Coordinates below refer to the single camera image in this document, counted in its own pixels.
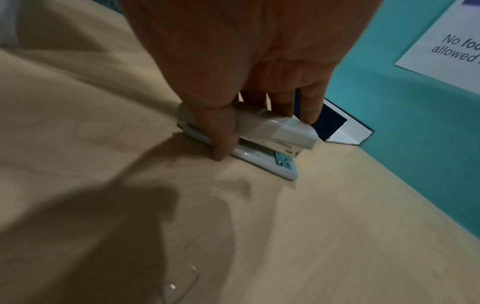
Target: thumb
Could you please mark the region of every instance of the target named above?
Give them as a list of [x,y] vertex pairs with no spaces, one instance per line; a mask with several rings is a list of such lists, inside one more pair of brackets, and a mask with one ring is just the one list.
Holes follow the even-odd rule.
[[232,104],[205,108],[185,103],[186,109],[195,119],[198,127],[213,143],[213,158],[226,158],[239,143],[237,115]]

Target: white paper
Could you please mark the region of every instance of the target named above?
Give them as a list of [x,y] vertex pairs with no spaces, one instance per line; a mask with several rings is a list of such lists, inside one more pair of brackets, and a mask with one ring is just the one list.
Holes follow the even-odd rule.
[[395,65],[480,94],[480,0],[457,0]]

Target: hand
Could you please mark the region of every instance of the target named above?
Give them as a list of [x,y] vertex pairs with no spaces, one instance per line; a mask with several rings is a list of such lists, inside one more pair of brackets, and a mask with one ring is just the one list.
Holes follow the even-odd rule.
[[225,158],[237,146],[231,105],[245,102],[300,118],[322,110],[334,68],[381,0],[120,0],[170,87]]

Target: blue wall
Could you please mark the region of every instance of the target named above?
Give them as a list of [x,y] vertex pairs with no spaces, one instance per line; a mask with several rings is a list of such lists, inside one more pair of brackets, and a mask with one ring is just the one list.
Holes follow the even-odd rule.
[[385,0],[326,97],[375,131],[368,154],[479,237],[480,96],[394,66],[452,3]]

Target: wooden table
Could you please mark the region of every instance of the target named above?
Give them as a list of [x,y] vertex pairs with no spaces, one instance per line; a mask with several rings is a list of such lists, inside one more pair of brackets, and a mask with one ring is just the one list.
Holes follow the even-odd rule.
[[36,0],[0,53],[0,302],[479,303],[478,240],[357,147],[209,159],[120,14]]

